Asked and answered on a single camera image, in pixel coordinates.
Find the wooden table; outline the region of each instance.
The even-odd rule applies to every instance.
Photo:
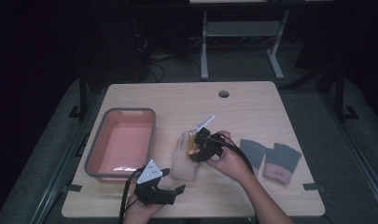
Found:
[[[219,97],[227,91],[228,98]],[[232,141],[250,139],[273,147],[288,145],[301,151],[299,142],[272,82],[199,82],[174,84],[112,85],[95,121],[88,144],[77,168],[74,185],[63,205],[65,217],[117,217],[124,182],[101,183],[84,172],[84,162],[104,112],[112,107],[149,107],[157,115],[151,159],[161,169],[172,167],[176,141],[182,132],[194,129],[211,114],[216,118],[206,128],[212,133],[231,132]],[[289,216],[321,216],[324,204],[317,190],[304,190],[314,183],[304,157],[301,157],[288,186],[259,176],[259,181]],[[201,163],[196,180],[176,181],[164,177],[159,187],[174,189],[186,184],[174,205],[166,205],[155,217],[252,217],[254,211],[241,187],[228,177]]]

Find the dark background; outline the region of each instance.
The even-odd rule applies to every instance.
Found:
[[[131,26],[131,12],[92,14],[75,7],[89,2],[0,0],[0,208],[74,80],[85,74],[92,91],[140,82],[148,58],[136,50],[133,30],[148,37],[150,49],[181,52],[187,36],[201,35],[199,11],[148,11],[138,28]],[[299,67],[341,64],[378,115],[377,3],[338,5],[314,14],[297,8],[284,38],[292,36],[306,40]]]

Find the black cable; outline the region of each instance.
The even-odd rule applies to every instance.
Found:
[[[253,166],[252,164],[250,163],[249,159],[247,158],[247,156],[244,154],[243,151],[241,151],[240,148],[238,148],[238,146],[236,146],[232,140],[230,140],[234,146],[232,144],[229,144],[229,143],[226,143],[226,142],[222,142],[222,141],[218,141],[216,139],[213,139],[213,138],[204,138],[203,140],[206,140],[206,141],[211,141],[211,142],[215,142],[215,143],[219,143],[221,145],[223,145],[224,147],[228,147],[230,148],[231,150],[233,150],[234,152],[236,152],[238,154],[238,156],[240,156],[242,158],[242,160],[244,160],[247,168],[249,169],[250,173],[254,174],[255,172],[253,171]]]
[[[133,201],[133,203],[130,203],[130,205],[128,205],[126,208],[125,208],[125,211],[127,211],[134,203],[136,203],[136,201],[138,201],[138,199],[136,199],[135,201]]]
[[[156,77],[156,75],[154,74],[154,72],[151,72],[152,75],[153,75],[154,78],[155,78],[155,82],[156,82],[156,83],[160,83],[160,82],[164,79],[164,77],[165,77],[165,69],[164,69],[161,65],[158,65],[158,64],[155,64],[155,63],[150,63],[149,65],[153,65],[153,66],[159,67],[160,70],[162,70],[162,75],[161,75],[161,78],[160,78],[160,79],[157,79],[157,77]]]
[[[329,222],[330,224],[335,224],[335,222],[333,222],[329,217],[327,217],[326,215],[323,215],[322,216],[327,222]]]
[[[139,168],[133,171],[130,177],[128,177],[127,182],[125,182],[125,188],[124,188],[124,192],[122,193],[121,206],[119,209],[119,224],[123,223],[125,211],[128,209],[128,207],[130,207],[134,203],[133,202],[132,204],[130,204],[127,208],[125,207],[125,203],[127,202],[127,198],[128,198],[128,190],[130,189],[130,185],[131,185],[131,180],[137,173],[139,172],[142,173],[145,170],[145,168],[146,166],[143,166],[142,168]]]

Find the floor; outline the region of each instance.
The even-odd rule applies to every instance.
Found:
[[[295,68],[302,42],[285,40],[277,58],[285,79],[276,79],[266,57],[272,39],[239,39],[212,42],[209,82],[269,80],[277,87],[304,76],[309,70]],[[154,52],[149,75],[143,82],[201,81],[198,51],[180,57]],[[360,90],[345,81],[346,105],[359,119],[340,122],[332,110],[333,89],[319,93],[315,77],[294,90],[280,90],[290,121],[301,144],[319,193],[326,207],[322,217],[293,217],[295,223],[378,223],[378,199],[356,154],[362,153],[378,178],[378,118],[367,106]],[[116,218],[66,218],[61,214],[66,186],[73,178],[83,150],[83,139],[91,132],[104,89],[88,93],[86,118],[69,118],[79,105],[78,81],[72,83],[37,143],[16,186],[0,213],[0,223],[116,223]],[[155,219],[151,223],[187,223],[186,220]],[[205,223],[248,223],[242,219],[203,219]]]

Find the plastic container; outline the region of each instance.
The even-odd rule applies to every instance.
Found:
[[[99,180],[125,180],[148,162],[156,114],[150,108],[113,108],[105,112],[85,162]]]

